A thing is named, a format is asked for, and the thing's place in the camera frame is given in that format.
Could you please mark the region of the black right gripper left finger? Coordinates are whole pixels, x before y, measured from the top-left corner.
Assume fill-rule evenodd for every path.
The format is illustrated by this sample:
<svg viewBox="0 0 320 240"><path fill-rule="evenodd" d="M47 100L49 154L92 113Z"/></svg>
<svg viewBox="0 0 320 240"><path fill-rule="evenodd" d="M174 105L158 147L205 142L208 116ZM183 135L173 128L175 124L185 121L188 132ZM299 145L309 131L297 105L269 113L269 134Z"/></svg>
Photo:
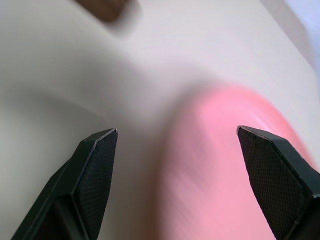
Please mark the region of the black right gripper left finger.
<svg viewBox="0 0 320 240"><path fill-rule="evenodd" d="M47 181L14 240L96 240L110 195L118 131L83 139Z"/></svg>

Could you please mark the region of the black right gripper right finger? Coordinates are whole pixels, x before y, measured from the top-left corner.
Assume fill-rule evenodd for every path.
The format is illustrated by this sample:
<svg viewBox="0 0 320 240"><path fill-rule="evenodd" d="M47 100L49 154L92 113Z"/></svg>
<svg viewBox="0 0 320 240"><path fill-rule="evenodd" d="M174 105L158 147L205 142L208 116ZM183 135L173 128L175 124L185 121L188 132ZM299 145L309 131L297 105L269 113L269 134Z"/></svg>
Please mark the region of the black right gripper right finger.
<svg viewBox="0 0 320 240"><path fill-rule="evenodd" d="M288 140L237 128L250 186L277 240L320 238L320 174Z"/></svg>

